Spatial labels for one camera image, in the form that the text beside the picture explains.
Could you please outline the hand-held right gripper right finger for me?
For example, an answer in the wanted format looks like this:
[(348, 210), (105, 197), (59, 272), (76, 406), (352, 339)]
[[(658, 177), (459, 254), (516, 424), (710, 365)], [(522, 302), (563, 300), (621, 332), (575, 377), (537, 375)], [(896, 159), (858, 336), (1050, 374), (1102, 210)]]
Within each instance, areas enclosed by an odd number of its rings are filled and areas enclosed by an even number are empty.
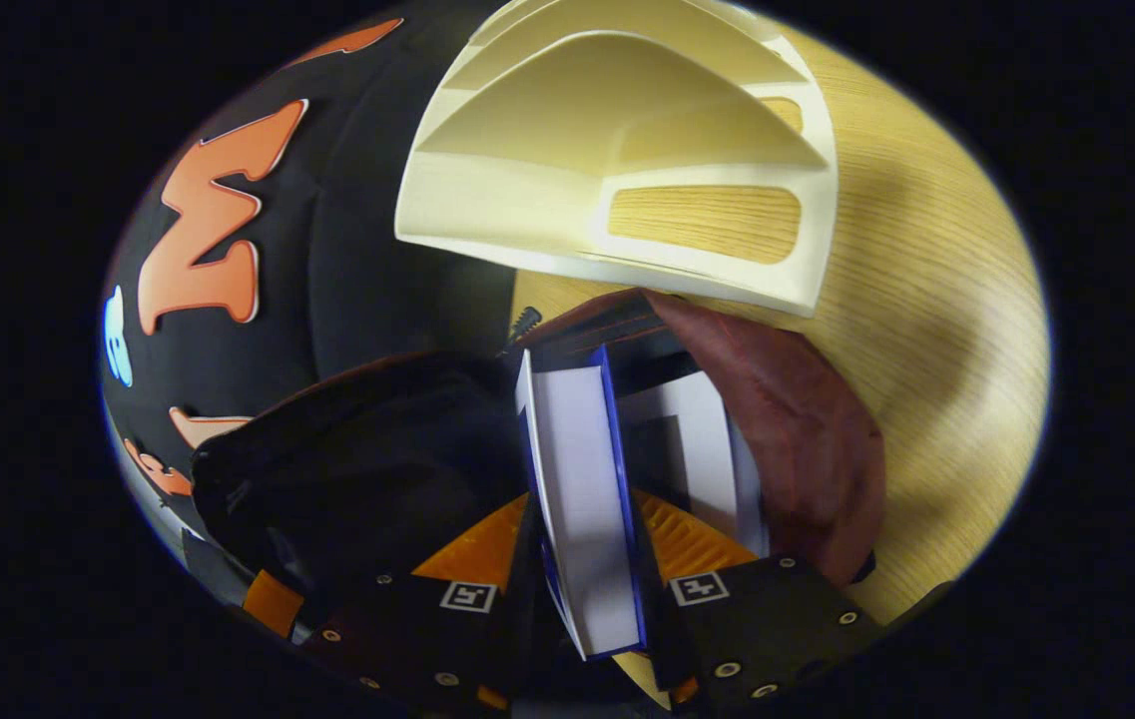
[(636, 490), (646, 652), (676, 713), (763, 713), (883, 638), (866, 609), (794, 555), (759, 558)]

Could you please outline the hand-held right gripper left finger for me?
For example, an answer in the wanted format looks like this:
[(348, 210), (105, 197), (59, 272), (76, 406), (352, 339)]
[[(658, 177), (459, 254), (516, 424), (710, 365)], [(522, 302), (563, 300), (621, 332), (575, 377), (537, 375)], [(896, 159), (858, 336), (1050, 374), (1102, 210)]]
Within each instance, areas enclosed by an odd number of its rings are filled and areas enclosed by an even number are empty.
[(511, 714), (563, 634), (541, 538), (538, 502), (522, 495), (413, 572), (356, 584), (302, 649), (413, 714)]

